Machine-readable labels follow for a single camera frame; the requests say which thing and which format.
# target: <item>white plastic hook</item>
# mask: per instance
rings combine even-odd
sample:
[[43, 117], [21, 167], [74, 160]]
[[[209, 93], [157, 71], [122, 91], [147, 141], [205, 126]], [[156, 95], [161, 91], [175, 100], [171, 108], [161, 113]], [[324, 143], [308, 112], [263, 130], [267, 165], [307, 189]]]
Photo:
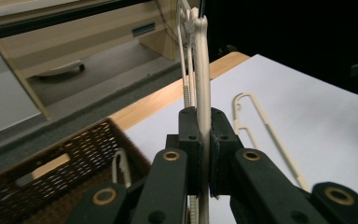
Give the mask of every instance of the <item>white plastic hook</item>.
[[120, 147], [117, 149], [112, 159], [112, 181], [117, 183], [117, 158], [120, 157], [118, 167], [121, 173], [124, 175], [124, 185], [128, 188], [131, 185], [131, 172], [130, 166], [127, 160], [127, 154], [124, 148]]

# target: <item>wooden table edge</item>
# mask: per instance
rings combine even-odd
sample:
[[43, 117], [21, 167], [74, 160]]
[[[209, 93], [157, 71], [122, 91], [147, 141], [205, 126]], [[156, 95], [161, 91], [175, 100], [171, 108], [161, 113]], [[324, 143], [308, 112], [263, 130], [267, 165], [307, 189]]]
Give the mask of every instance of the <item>wooden table edge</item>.
[[[250, 57], [245, 54], [231, 52], [212, 62], [210, 65], [211, 79], [223, 75], [231, 68], [245, 62], [249, 58]], [[182, 79], [179, 79], [137, 102], [124, 107], [118, 112], [108, 116], [108, 118], [121, 130], [125, 131], [181, 98], [183, 98], [183, 82]]]

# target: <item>brass screw insert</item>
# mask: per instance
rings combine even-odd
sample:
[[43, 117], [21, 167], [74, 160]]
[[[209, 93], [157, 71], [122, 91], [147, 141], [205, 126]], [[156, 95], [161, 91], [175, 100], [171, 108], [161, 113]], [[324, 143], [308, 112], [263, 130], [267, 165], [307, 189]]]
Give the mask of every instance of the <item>brass screw insert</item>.
[[[102, 198], [101, 196], [103, 194], [107, 194], [107, 195], [110, 194], [110, 196], [106, 199], [101, 199]], [[116, 196], [117, 196], [117, 193], [112, 188], [100, 189], [92, 197], [92, 202], [97, 205], [105, 205], [105, 204], [108, 204], [108, 203], [111, 203], [112, 201], [114, 201]]]
[[353, 197], [345, 190], [328, 187], [324, 190], [327, 198], [331, 201], [342, 204], [342, 205], [353, 205], [354, 199]]
[[179, 155], [179, 153], [177, 153], [175, 151], [168, 151], [168, 152], [164, 153], [164, 155], [162, 155], [162, 157], [166, 161], [176, 161], [179, 159], [180, 155]]
[[261, 158], [258, 153], [253, 151], [246, 151], [242, 154], [242, 156], [248, 161], [258, 161]]

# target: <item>white paper sheet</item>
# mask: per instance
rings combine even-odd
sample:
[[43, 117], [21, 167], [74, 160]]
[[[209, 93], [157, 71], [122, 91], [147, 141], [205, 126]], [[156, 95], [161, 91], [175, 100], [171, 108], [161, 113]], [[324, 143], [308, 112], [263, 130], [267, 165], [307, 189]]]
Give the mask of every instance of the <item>white paper sheet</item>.
[[[212, 107], [233, 124], [233, 99], [245, 91], [258, 99], [310, 186], [330, 181], [358, 193], [358, 95], [255, 55], [212, 81]], [[242, 98], [241, 106], [241, 123], [253, 129], [260, 150], [296, 185], [249, 99]], [[177, 101], [126, 134], [152, 161], [164, 148], [166, 135], [178, 133], [182, 108], [183, 100]], [[246, 134], [240, 138], [253, 147]], [[228, 197], [211, 200], [210, 206], [211, 223], [235, 223]]]

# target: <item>wicker basket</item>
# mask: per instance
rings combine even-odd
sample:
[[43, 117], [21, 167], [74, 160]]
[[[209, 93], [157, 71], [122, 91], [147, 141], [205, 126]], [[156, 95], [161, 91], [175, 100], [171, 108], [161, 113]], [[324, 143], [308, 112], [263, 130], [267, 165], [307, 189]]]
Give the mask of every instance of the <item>wicker basket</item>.
[[[110, 119], [0, 173], [0, 223], [64, 223], [89, 188], [111, 180], [119, 147], [126, 149], [132, 181], [146, 176], [150, 162]], [[69, 161], [31, 178], [35, 169], [62, 155]]]

